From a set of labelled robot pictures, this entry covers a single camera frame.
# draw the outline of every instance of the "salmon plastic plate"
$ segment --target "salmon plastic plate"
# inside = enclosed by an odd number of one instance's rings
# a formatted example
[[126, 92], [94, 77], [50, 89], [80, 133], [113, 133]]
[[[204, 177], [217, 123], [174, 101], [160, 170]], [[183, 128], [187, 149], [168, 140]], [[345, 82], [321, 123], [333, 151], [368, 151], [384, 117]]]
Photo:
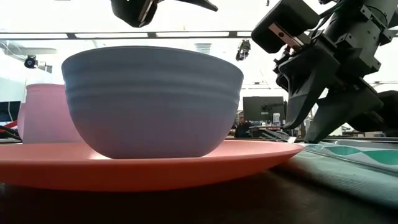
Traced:
[[203, 157], [109, 159], [84, 143], [0, 146], [0, 182], [54, 190], [140, 192], [214, 184], [261, 172], [303, 149], [225, 140]]

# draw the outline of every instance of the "computer monitor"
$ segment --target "computer monitor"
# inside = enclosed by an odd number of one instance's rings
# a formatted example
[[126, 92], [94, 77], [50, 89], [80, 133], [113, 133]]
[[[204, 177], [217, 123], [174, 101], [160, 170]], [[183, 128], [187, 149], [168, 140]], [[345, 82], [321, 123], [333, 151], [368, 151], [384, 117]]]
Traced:
[[246, 121], [272, 121], [272, 114], [279, 113], [285, 119], [286, 102], [283, 96], [250, 96], [243, 98], [243, 113]]
[[0, 122], [15, 121], [18, 118], [20, 107], [20, 101], [0, 102]]

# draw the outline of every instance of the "dark table surface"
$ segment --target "dark table surface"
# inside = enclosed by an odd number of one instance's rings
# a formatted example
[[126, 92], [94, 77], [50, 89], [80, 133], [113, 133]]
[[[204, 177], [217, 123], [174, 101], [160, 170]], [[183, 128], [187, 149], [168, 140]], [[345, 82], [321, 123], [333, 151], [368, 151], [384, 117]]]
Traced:
[[221, 184], [146, 193], [0, 188], [0, 223], [398, 223], [398, 211], [279, 170]]

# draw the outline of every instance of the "pink container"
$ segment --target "pink container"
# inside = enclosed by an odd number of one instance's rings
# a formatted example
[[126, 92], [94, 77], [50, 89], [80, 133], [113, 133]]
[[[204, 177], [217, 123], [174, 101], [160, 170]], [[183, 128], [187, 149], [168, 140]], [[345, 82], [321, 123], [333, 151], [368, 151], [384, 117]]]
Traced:
[[69, 115], [65, 86], [26, 87], [24, 143], [83, 142]]
[[21, 103], [21, 108], [18, 112], [18, 133], [21, 139], [24, 138], [24, 122], [25, 122], [25, 103]]

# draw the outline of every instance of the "gray ceramic bowl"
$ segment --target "gray ceramic bowl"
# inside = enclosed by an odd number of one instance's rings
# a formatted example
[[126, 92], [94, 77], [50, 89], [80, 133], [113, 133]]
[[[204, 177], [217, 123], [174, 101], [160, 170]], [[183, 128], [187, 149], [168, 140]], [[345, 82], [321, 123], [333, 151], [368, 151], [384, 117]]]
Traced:
[[228, 134], [243, 74], [229, 62], [165, 47], [106, 47], [62, 64], [75, 126], [114, 158], [199, 157]]

